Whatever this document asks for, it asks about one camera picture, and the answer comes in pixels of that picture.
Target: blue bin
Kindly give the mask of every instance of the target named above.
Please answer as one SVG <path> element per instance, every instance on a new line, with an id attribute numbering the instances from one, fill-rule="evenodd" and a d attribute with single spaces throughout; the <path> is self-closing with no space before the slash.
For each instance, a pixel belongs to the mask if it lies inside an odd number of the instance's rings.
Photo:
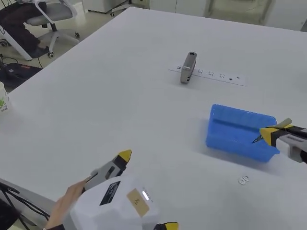
<path id="1" fill-rule="evenodd" d="M 223 105 L 211 108 L 206 144 L 210 148 L 268 162 L 279 151 L 264 140 L 252 144 L 259 129 L 277 124 L 272 116 Z"/>

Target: white table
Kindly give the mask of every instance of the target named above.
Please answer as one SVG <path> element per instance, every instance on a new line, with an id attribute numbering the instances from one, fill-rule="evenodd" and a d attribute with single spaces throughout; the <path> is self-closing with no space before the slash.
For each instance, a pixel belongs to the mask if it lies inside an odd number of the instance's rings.
<path id="1" fill-rule="evenodd" d="M 182 230 L 305 230 L 307 166 L 205 147 L 212 104 L 307 127 L 307 34 L 130 8 L 10 93 L 0 177 L 50 208 L 92 169 L 132 149 L 135 173 Z M 169 71 L 197 65 L 248 86 Z M 242 186 L 243 175 L 250 182 Z"/>

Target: electrical socket strip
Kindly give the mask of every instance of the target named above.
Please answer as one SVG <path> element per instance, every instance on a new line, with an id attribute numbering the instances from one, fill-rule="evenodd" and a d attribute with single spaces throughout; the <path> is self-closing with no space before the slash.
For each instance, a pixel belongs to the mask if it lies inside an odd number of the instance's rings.
<path id="1" fill-rule="evenodd" d="M 170 68 L 170 71 L 181 73 L 181 65 L 174 66 L 173 68 Z M 241 86 L 247 86 L 246 85 L 246 78 L 244 76 L 238 76 L 235 74 L 229 74 L 229 73 L 221 73 L 218 71 L 208 71 L 205 69 L 199 69 L 195 67 L 193 73 L 193 76 L 201 77 L 201 78 L 208 78 L 216 81 L 223 81 L 230 84 L 235 85 L 241 85 Z"/>

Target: gray chair seat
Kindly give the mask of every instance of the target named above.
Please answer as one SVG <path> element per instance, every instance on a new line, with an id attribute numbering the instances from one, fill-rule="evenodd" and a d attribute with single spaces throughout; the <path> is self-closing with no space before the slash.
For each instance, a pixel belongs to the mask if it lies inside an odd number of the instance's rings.
<path id="1" fill-rule="evenodd" d="M 48 17 L 54 22 L 72 18 L 72 12 L 69 7 L 61 3 L 47 4 L 46 15 L 48 15 Z M 41 15 L 30 18 L 26 23 L 36 26 L 48 24 L 49 21 L 43 15 Z"/>

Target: black label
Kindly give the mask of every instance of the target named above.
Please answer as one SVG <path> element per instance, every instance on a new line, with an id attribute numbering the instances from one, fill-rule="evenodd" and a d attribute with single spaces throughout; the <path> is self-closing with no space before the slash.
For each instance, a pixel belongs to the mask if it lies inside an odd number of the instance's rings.
<path id="1" fill-rule="evenodd" d="M 110 184 L 109 188 L 106 191 L 106 194 L 104 196 L 104 198 L 102 199 L 100 206 L 101 205 L 105 205 L 105 204 L 109 204 L 112 202 L 113 197 L 118 189 L 118 186 L 120 184 L 120 181 L 117 181 L 113 184 Z"/>

